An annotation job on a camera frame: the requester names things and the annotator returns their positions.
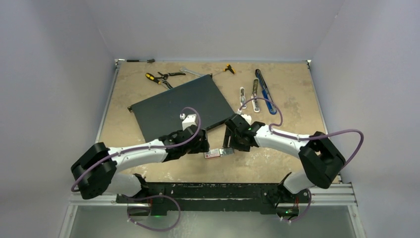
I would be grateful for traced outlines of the red white staple box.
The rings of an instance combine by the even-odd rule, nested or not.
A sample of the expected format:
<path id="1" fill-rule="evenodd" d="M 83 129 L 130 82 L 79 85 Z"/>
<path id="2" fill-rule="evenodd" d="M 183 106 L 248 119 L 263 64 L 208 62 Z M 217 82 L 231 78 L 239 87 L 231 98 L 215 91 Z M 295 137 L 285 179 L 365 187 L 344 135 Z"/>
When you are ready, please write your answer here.
<path id="1" fill-rule="evenodd" d="M 219 149 L 211 149 L 208 152 L 204 153 L 204 158 L 205 159 L 213 159 L 213 158 L 217 158 L 220 157 L 220 150 Z"/>

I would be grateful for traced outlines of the white stapler part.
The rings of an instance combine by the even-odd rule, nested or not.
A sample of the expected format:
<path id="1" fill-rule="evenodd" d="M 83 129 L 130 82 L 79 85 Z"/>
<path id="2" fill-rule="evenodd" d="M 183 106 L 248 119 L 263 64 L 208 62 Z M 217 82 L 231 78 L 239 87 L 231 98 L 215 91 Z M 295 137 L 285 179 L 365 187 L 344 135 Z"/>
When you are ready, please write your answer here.
<path id="1" fill-rule="evenodd" d="M 245 104 L 246 97 L 245 97 L 245 88 L 244 87 L 240 87 L 240 97 L 239 97 L 239 99 L 240 99 L 241 107 L 243 109 L 246 109 L 247 108 L 247 105 Z"/>

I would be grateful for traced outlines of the blue stapler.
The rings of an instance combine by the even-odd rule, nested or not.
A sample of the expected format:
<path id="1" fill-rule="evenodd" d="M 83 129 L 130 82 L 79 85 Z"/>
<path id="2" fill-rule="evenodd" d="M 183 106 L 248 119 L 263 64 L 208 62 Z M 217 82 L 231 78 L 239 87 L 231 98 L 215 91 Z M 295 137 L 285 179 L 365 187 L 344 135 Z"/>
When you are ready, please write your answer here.
<path id="1" fill-rule="evenodd" d="M 268 86 L 263 78 L 262 72 L 260 69 L 256 69 L 255 70 L 255 75 L 257 77 L 257 79 L 259 80 L 260 86 L 262 88 L 262 95 L 263 97 L 266 99 L 266 105 L 267 108 L 269 110 L 269 113 L 272 115 L 277 114 L 277 109 L 276 107 L 273 105 L 273 99 L 271 98 Z"/>

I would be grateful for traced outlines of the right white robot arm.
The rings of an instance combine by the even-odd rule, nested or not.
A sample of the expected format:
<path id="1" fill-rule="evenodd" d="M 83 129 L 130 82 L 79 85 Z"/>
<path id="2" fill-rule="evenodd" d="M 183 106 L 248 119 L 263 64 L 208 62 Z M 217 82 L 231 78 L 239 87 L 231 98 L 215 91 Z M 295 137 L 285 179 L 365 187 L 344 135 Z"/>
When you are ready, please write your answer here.
<path id="1" fill-rule="evenodd" d="M 327 189 L 345 165 L 345 158 L 322 132 L 298 135 L 272 129 L 263 122 L 248 123 L 238 114 L 225 121 L 229 146 L 249 152 L 251 147 L 274 149 L 300 160 L 303 169 L 287 175 L 278 188 L 279 198 L 285 202 L 298 192 L 317 186 Z"/>

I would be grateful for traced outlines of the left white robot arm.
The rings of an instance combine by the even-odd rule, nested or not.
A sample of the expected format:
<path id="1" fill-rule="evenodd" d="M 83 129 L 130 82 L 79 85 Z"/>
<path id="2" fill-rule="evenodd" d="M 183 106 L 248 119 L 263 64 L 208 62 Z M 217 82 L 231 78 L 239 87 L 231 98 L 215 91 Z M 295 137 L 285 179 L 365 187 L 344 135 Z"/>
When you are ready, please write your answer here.
<path id="1" fill-rule="evenodd" d="M 92 199 L 123 181 L 120 171 L 150 163 L 178 160 L 187 154 L 208 152 L 210 145 L 205 129 L 192 125 L 145 144 L 129 147 L 92 145 L 72 166 L 75 179 L 72 192 Z"/>

